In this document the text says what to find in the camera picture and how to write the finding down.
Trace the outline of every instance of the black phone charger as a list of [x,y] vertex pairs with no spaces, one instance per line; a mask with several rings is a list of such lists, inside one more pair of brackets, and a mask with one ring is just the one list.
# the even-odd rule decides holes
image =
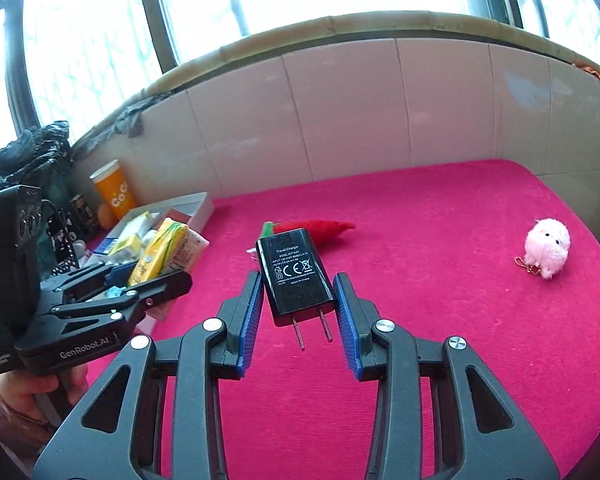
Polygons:
[[327,340],[333,341],[324,317],[334,309],[333,288],[307,230],[261,238],[256,252],[275,325],[293,324],[304,350],[298,323],[320,317]]

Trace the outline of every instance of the pink blanket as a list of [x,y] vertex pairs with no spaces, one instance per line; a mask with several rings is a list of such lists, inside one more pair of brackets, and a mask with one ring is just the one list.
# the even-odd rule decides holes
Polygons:
[[[462,335],[529,418],[565,474],[600,431],[600,246],[527,170],[502,160],[449,164],[315,182],[216,203],[211,245],[188,296],[155,339],[185,333],[237,295],[256,262],[245,253],[267,220],[355,222],[325,247],[328,274],[348,272],[356,292],[413,335]],[[571,233],[567,264],[550,282],[515,266],[526,232],[552,217]],[[234,480],[362,478],[375,383],[348,370],[333,314],[276,328],[263,309],[253,364],[221,383],[222,424]],[[93,363],[97,374],[110,359]],[[425,410],[430,399],[423,399]],[[432,473],[425,416],[424,473]],[[170,459],[170,423],[164,432]]]

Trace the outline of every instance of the yellow juice box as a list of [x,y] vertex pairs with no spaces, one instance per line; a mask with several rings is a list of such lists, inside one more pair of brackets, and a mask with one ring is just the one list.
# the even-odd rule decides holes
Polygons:
[[186,224],[165,218],[154,239],[149,242],[144,253],[140,256],[136,267],[129,277],[128,284],[133,286],[138,283],[152,280],[160,275],[162,267],[171,256],[188,232]]

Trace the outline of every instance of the gold chain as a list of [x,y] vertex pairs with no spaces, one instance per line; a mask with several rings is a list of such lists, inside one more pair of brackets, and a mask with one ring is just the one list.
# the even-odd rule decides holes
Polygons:
[[540,274],[542,274],[542,269],[540,269],[540,267],[526,264],[525,261],[522,258],[520,258],[520,256],[516,256],[515,258],[513,258],[513,261],[516,263],[517,266],[526,269],[526,272],[528,272],[529,274],[534,274],[536,276],[540,276]]

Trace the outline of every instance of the charger prong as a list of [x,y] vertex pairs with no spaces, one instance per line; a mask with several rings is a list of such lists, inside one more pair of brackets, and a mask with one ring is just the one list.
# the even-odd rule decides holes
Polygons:
[[291,321],[294,322],[294,330],[296,330],[296,337],[298,338],[298,342],[300,343],[300,349],[304,352],[304,341],[302,340],[302,334],[300,333],[300,329],[298,328],[298,322],[295,317],[291,317]]
[[331,330],[329,330],[327,319],[324,317],[324,312],[321,308],[318,309],[318,312],[320,312],[320,322],[322,323],[322,328],[324,329],[324,335],[327,336],[327,341],[331,343],[333,342],[333,337],[331,337]]

